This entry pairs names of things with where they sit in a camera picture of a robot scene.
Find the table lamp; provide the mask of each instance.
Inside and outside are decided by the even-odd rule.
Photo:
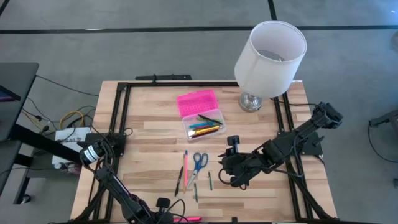
[[[306,51],[305,37],[293,25],[265,21],[254,27],[234,69],[244,91],[240,107],[255,112],[262,98],[286,92]]]

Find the gray floor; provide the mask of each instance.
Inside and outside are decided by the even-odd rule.
[[[278,19],[296,26],[398,24],[394,0],[274,0]],[[89,29],[255,25],[270,19],[267,1],[194,0],[11,0],[0,29]],[[343,220],[396,223],[398,165],[375,155],[367,120],[398,109],[396,30],[305,31],[308,52],[296,74],[308,100],[332,103],[344,116],[334,131],[322,131],[326,171],[338,216]],[[38,62],[39,75],[97,93],[103,80],[136,75],[189,73],[195,79],[233,79],[233,67],[249,32],[146,34],[0,35],[0,62]],[[43,80],[30,97],[51,119],[95,105],[96,98]],[[34,111],[28,102],[25,108]],[[28,120],[19,120],[34,129]],[[372,129],[375,147],[398,160],[389,126]],[[11,205],[22,177],[13,171],[0,198],[1,223],[62,222],[69,217],[78,179],[38,179],[35,200]]]

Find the wooden tabletop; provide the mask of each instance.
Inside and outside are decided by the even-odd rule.
[[[104,133],[109,128],[116,85],[117,82],[106,81],[101,87],[94,127]],[[230,222],[231,217],[238,217],[240,222],[295,220],[289,183],[285,174],[260,173],[250,181],[247,190],[224,185],[217,178],[218,171],[221,169],[221,164],[217,163],[220,160],[217,155],[224,153],[228,147],[226,143],[228,136],[240,136],[240,152],[251,152],[268,139],[276,137],[278,126],[274,103],[266,98],[258,112],[246,113],[238,105],[241,93],[238,87],[212,88],[219,101],[227,130],[223,134],[190,143],[185,137],[176,98],[186,93],[206,89],[209,88],[133,87],[126,127],[132,128],[134,134],[127,137],[126,151],[120,160],[118,177],[132,194],[145,200],[153,211],[157,210],[155,205],[159,197],[169,198],[172,203],[182,198],[187,205],[185,216],[201,216],[204,222]],[[291,103],[307,103],[304,85],[300,81],[292,83],[288,96]],[[121,102],[118,118],[120,118],[122,105]],[[296,127],[311,116],[308,106],[291,106],[291,110]],[[282,112],[286,121],[283,106]],[[196,180],[198,203],[194,199],[193,184],[185,194],[180,191],[177,197],[174,197],[183,153],[186,149],[190,173],[193,172],[195,152],[207,152],[209,155],[208,165],[199,172]],[[309,191],[324,210],[335,217],[336,212],[323,164],[313,156],[302,156],[302,160]],[[213,190],[209,187],[209,171],[213,180]],[[71,218],[78,216],[87,206],[92,178],[93,174],[83,169]],[[300,192],[298,197],[302,216],[305,217]],[[105,201],[103,202],[100,213],[102,217],[105,210]],[[176,205],[172,212],[181,214],[182,206]],[[111,221],[125,222],[121,215],[121,207],[115,200]]]

